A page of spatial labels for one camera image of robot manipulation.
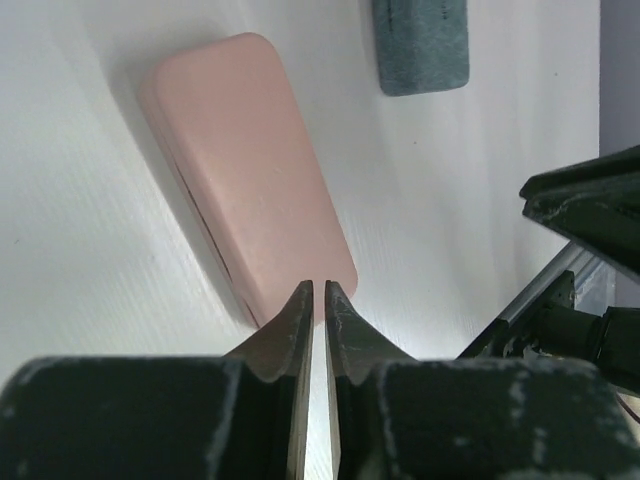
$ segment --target gray wall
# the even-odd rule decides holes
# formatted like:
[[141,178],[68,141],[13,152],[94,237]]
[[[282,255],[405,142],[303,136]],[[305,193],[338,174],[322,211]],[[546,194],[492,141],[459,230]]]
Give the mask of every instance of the gray wall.
[[[600,152],[640,143],[640,1],[602,0]],[[617,304],[640,306],[638,285],[619,275]]]

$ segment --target pink rectangular block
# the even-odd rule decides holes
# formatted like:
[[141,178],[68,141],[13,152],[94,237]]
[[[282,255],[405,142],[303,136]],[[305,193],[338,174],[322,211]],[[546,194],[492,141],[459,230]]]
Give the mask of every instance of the pink rectangular block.
[[273,46],[242,34],[158,65],[140,99],[246,313],[264,325],[302,280],[357,274]]

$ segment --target white tabletop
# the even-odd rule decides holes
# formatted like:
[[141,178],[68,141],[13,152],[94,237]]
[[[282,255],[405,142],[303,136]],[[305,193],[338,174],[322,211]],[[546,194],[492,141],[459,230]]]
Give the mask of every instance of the white tabletop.
[[[176,50],[280,52],[360,276],[357,309],[452,357],[564,241],[532,174],[598,154],[599,1],[470,0],[471,81],[384,97],[370,0],[0,4],[0,380],[42,354],[222,354],[252,329],[134,97]],[[307,478],[330,471],[316,329]]]

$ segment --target wire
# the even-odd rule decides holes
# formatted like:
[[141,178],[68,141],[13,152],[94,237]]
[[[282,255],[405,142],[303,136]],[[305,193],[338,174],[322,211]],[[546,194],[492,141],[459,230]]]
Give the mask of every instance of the wire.
[[640,416],[629,406],[627,402],[625,402],[620,395],[616,393],[616,398],[618,399],[618,403],[624,409],[625,412],[631,417],[631,419],[640,425]]

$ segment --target white table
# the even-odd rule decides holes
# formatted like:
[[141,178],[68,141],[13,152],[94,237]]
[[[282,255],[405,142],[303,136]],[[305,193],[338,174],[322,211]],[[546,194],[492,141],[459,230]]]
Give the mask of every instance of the white table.
[[598,154],[599,2],[469,4],[469,85],[387,98],[368,0],[2,2],[0,379],[36,355],[222,354],[250,335],[134,97],[158,59],[248,30],[283,57],[356,308],[412,355],[458,354],[564,244],[521,218],[521,185]]

